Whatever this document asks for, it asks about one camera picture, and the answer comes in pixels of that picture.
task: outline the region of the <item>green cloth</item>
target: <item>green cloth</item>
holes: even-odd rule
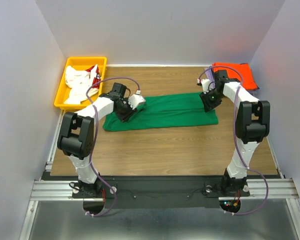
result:
[[[215,110],[205,112],[199,94],[148,96],[129,121],[121,122],[113,112],[106,116],[103,129],[118,132],[218,124]]]

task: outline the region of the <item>wooden table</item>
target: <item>wooden table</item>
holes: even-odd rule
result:
[[[147,97],[200,92],[196,79],[202,71],[202,67],[108,67],[105,77],[132,77]],[[118,82],[131,92],[136,89],[132,81]],[[113,81],[105,82],[104,92],[112,85]],[[216,108],[217,125],[121,132],[104,131],[102,119],[93,152],[94,166],[108,176],[223,175],[235,150],[233,110],[233,103],[224,98]],[[267,175],[277,174],[266,139],[256,149],[250,167]],[[71,161],[59,149],[50,174],[76,175]]]

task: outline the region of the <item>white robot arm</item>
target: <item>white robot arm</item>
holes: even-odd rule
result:
[[[235,102],[236,92],[240,83],[237,79],[228,78],[227,71],[219,70],[215,73],[215,87],[210,89],[211,81],[202,79],[203,93],[200,98],[206,112],[221,104],[221,98],[227,97]],[[230,164],[224,173],[224,184],[235,188],[242,188],[247,177],[250,160],[260,142],[269,134],[270,104],[252,96],[246,89],[240,87],[236,102],[238,109],[235,121],[236,142],[245,165],[235,149]]]
[[[124,98],[127,87],[114,83],[112,90],[101,94],[96,101],[75,113],[66,112],[62,119],[57,147],[67,155],[75,166],[78,179],[83,184],[94,184],[97,180],[90,163],[91,149],[94,144],[94,124],[103,117],[115,112],[125,122],[137,112],[137,107],[146,100],[139,94]],[[80,128],[79,134],[72,130]]]

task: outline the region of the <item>yellow tray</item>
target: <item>yellow tray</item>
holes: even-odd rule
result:
[[[75,70],[86,70],[93,65],[98,64],[101,80],[104,79],[106,74],[107,58],[103,56],[73,56],[69,57],[66,61],[63,75],[59,84],[58,91],[54,99],[54,106],[62,110],[81,110],[90,105],[89,100],[82,101],[81,104],[64,104],[65,100],[69,97],[70,87],[66,85],[65,74],[68,66],[73,67]],[[93,101],[103,93],[104,83],[100,83],[99,92],[91,97]]]

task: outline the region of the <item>wire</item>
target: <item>wire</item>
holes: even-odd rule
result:
[[[213,84],[213,83],[214,83],[213,81],[209,83],[209,85],[208,85],[208,91],[210,91],[210,89],[209,89],[210,85]]]
[[[102,189],[102,199],[103,199],[103,202],[106,203],[106,191],[104,189]]]
[[[234,195],[234,199],[231,201],[231,203],[233,203],[235,200],[236,200],[236,198],[237,198],[237,193],[235,193],[235,195]]]
[[[129,98],[131,95],[131,91],[130,91],[130,88],[126,88],[126,89],[129,91],[129,96],[128,96],[128,98]]]
[[[107,209],[106,211],[104,211],[104,212],[100,212],[100,213],[98,213],[98,214],[91,214],[90,212],[84,210],[85,214],[87,214],[87,215],[89,215],[89,216],[91,216],[91,217],[93,217],[93,218],[104,216],[104,215],[106,215],[108,212],[110,212],[110,210],[113,209],[113,208],[116,206],[117,201],[118,201],[118,198],[117,198],[117,193],[116,193],[116,191],[112,188],[112,186],[110,186],[109,183],[107,183],[107,182],[99,175],[99,173],[98,173],[97,170],[95,169],[94,163],[92,162],[92,155],[93,155],[93,152],[94,152],[94,149],[95,149],[95,145],[96,145],[96,142],[97,142],[97,136],[98,136],[98,130],[99,130],[99,116],[98,116],[98,110],[97,110],[97,107],[93,104],[94,101],[92,101],[92,99],[91,99],[91,97],[89,97],[88,93],[89,93],[89,91],[90,91],[93,87],[95,87],[96,85],[99,85],[100,83],[103,83],[103,82],[106,82],[106,81],[109,81],[109,80],[115,80],[115,79],[128,79],[128,80],[131,80],[131,81],[133,81],[133,82],[136,83],[136,85],[137,85],[137,87],[138,87],[138,90],[140,90],[140,85],[139,85],[139,83],[138,83],[136,80],[134,80],[134,79],[132,79],[132,78],[130,78],[130,77],[120,76],[120,77],[111,77],[111,78],[107,78],[107,79],[98,81],[97,83],[95,83],[95,84],[93,84],[92,86],[90,86],[90,87],[87,89],[86,93],[85,93],[87,99],[90,101],[90,103],[91,103],[91,105],[92,105],[92,107],[93,107],[93,109],[94,109],[94,112],[95,112],[95,119],[96,119],[96,121],[95,121],[95,133],[94,133],[93,145],[92,145],[92,148],[91,148],[91,153],[90,153],[90,155],[89,155],[89,165],[91,165],[91,169],[92,169],[92,171],[94,172],[94,174],[97,176],[97,178],[100,179],[100,181],[101,181],[104,185],[106,185],[106,186],[113,192],[113,197],[114,197],[114,201],[113,201],[112,205],[110,206],[110,208],[108,208],[108,209]]]
[[[230,70],[236,72],[236,73],[239,75],[240,79],[241,79],[240,85],[238,86],[238,88],[237,88],[237,90],[236,90],[236,92],[235,92],[235,97],[234,97],[234,110],[233,110],[233,141],[234,141],[234,145],[235,145],[236,152],[238,153],[238,156],[239,156],[239,158],[240,158],[240,160],[241,160],[243,166],[246,167],[249,171],[259,174],[260,177],[264,180],[264,183],[265,183],[265,189],[266,189],[266,190],[265,190],[265,197],[264,197],[264,200],[263,200],[263,202],[261,203],[261,205],[258,206],[256,209],[251,210],[251,211],[247,211],[247,212],[242,212],[242,213],[240,213],[240,212],[234,213],[234,212],[229,212],[229,211],[226,211],[226,213],[229,213],[229,214],[232,214],[232,215],[241,215],[241,216],[242,216],[242,215],[247,215],[247,214],[252,214],[252,213],[255,213],[256,211],[258,211],[259,209],[261,209],[261,208],[265,205],[265,203],[266,203],[266,201],[267,201],[267,199],[268,199],[268,195],[269,195],[269,185],[268,185],[267,179],[265,178],[265,176],[264,176],[261,172],[259,172],[258,170],[255,170],[255,169],[251,169],[251,168],[248,167],[248,165],[245,163],[245,160],[244,160],[244,158],[242,157],[241,152],[239,151],[239,147],[238,147],[238,142],[237,142],[237,137],[236,137],[236,113],[237,113],[237,103],[238,103],[239,90],[240,90],[242,84],[244,83],[244,78],[242,77],[241,73],[238,72],[237,70],[235,70],[233,67],[230,67],[230,66],[224,66],[224,65],[218,65],[218,66],[210,66],[210,67],[208,67],[206,70],[204,70],[204,71],[201,73],[201,75],[199,76],[198,79],[200,80],[200,78],[202,77],[203,74],[205,74],[207,71],[209,71],[209,70],[211,70],[211,69],[214,69],[214,68],[225,68],[225,69],[230,69]]]
[[[69,183],[69,187],[72,188],[72,189],[74,189],[74,190],[77,190],[79,192],[81,191],[80,188],[78,188],[78,187],[75,186],[75,182],[73,182],[73,181],[71,181]]]
[[[238,190],[238,193],[239,193],[239,197],[238,197],[238,200],[235,202],[236,204],[238,204],[240,201],[240,191],[239,190]]]

